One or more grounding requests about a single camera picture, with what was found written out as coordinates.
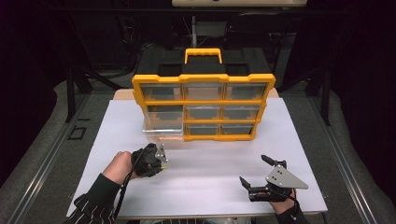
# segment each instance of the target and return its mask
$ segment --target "organizer handle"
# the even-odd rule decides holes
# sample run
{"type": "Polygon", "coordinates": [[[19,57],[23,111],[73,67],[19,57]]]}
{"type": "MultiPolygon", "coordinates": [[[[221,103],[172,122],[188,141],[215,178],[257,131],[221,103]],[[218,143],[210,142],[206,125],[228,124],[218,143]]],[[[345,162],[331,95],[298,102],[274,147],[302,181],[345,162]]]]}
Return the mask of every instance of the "organizer handle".
{"type": "Polygon", "coordinates": [[[219,63],[222,63],[220,49],[186,49],[184,63],[187,63],[189,56],[213,56],[219,57],[219,63]]]}

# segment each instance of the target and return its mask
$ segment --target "white table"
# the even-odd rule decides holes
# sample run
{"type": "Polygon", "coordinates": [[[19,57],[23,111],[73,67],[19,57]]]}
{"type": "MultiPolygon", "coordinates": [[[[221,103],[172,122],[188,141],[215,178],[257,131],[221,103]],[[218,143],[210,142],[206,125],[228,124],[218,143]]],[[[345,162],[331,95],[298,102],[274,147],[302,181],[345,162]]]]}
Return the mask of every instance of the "white table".
{"type": "MultiPolygon", "coordinates": [[[[327,211],[283,100],[268,98],[267,103],[255,140],[165,145],[167,168],[154,177],[135,179],[128,185],[119,218],[272,214],[269,203],[251,203],[239,181],[242,176],[252,187],[266,184],[264,178],[273,167],[261,160],[262,154],[274,160],[286,160],[288,169],[308,184],[309,189],[297,191],[303,212],[327,211]]],[[[118,151],[135,151],[146,146],[142,119],[141,109],[133,100],[110,101],[74,199],[88,191],[118,151]]],[[[74,209],[71,204],[67,215],[74,209]]]]}

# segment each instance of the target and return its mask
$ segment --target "black sleeve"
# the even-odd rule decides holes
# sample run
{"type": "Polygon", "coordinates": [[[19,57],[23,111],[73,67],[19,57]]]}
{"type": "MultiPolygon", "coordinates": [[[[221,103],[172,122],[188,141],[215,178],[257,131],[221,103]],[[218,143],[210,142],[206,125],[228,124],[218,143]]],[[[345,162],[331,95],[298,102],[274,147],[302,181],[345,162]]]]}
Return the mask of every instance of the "black sleeve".
{"type": "Polygon", "coordinates": [[[286,210],[284,213],[276,215],[277,222],[279,224],[309,224],[306,220],[303,212],[299,209],[297,216],[293,217],[293,207],[286,210]]]}
{"type": "Polygon", "coordinates": [[[65,223],[114,223],[114,200],[119,189],[120,185],[99,175],[90,190],[75,199],[76,210],[65,223]]]}

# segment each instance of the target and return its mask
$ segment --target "human hand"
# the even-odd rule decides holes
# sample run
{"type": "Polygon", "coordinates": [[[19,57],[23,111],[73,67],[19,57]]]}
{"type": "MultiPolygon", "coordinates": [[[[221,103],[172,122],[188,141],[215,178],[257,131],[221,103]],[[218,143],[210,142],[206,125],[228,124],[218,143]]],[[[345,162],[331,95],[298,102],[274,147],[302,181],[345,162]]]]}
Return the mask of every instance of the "human hand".
{"type": "MultiPolygon", "coordinates": [[[[125,177],[132,170],[132,154],[129,151],[118,152],[113,158],[107,168],[102,172],[102,175],[107,177],[109,180],[122,185],[125,177]]],[[[134,172],[131,179],[137,178],[137,174],[134,172]]]]}
{"type": "MultiPolygon", "coordinates": [[[[292,189],[291,190],[291,195],[290,197],[296,198],[296,190],[292,189]]],[[[277,215],[284,213],[286,210],[292,208],[294,206],[294,201],[290,198],[286,199],[285,202],[270,202],[272,207],[274,208],[274,211],[276,212],[277,215]]]]}

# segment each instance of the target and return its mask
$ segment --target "cable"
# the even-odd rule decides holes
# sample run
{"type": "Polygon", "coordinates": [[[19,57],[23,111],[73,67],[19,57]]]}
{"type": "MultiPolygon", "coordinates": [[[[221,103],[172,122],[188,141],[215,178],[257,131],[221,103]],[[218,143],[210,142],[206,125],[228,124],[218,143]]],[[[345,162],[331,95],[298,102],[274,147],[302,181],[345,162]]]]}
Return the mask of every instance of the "cable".
{"type": "Polygon", "coordinates": [[[190,46],[192,48],[192,33],[191,33],[189,25],[187,25],[186,19],[184,17],[183,17],[183,21],[184,21],[184,24],[186,25],[187,31],[189,32],[189,37],[190,37],[190,42],[191,42],[190,46]]]}
{"type": "MultiPolygon", "coordinates": [[[[149,146],[146,146],[145,148],[143,148],[142,152],[139,154],[139,156],[137,157],[136,161],[134,161],[135,164],[137,164],[137,162],[140,160],[140,158],[142,157],[143,153],[145,152],[145,150],[148,148],[149,146]]],[[[124,199],[125,196],[125,192],[126,192],[126,188],[128,187],[128,183],[131,180],[131,176],[134,173],[134,165],[132,166],[131,172],[125,176],[125,179],[121,185],[121,192],[120,192],[120,198],[119,198],[119,202],[117,203],[117,208],[116,211],[114,212],[114,218],[117,218],[117,216],[119,215],[119,211],[121,209],[121,205],[122,205],[122,201],[124,199]]]]}

